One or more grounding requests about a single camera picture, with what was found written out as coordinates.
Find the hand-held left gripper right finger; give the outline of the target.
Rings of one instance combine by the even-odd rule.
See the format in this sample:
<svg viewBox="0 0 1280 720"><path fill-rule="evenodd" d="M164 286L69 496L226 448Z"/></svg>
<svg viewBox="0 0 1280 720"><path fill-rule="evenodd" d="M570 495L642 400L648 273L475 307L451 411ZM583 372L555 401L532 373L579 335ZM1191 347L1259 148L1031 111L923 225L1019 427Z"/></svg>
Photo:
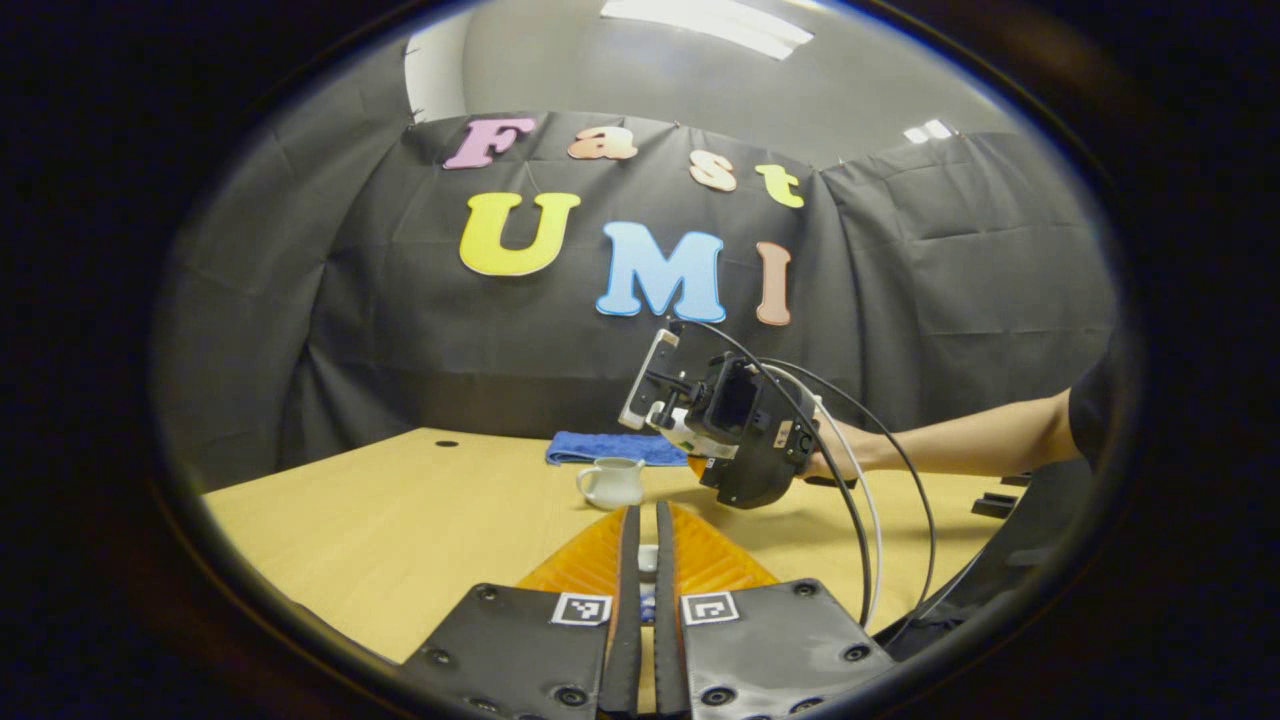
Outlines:
<svg viewBox="0 0 1280 720"><path fill-rule="evenodd" d="M657 505L655 706L663 719L792 719L895 660L814 578L781 582L695 512Z"/></svg>

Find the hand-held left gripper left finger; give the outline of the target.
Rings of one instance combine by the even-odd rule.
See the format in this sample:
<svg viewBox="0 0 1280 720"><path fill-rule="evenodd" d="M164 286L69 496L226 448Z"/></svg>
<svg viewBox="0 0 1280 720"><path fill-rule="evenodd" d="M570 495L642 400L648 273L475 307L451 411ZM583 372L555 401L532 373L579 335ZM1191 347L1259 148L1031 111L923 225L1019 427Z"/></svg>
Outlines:
<svg viewBox="0 0 1280 720"><path fill-rule="evenodd" d="M608 512L515 585L480 583L403 664L415 689L484 719L635 719L640 509Z"/></svg>

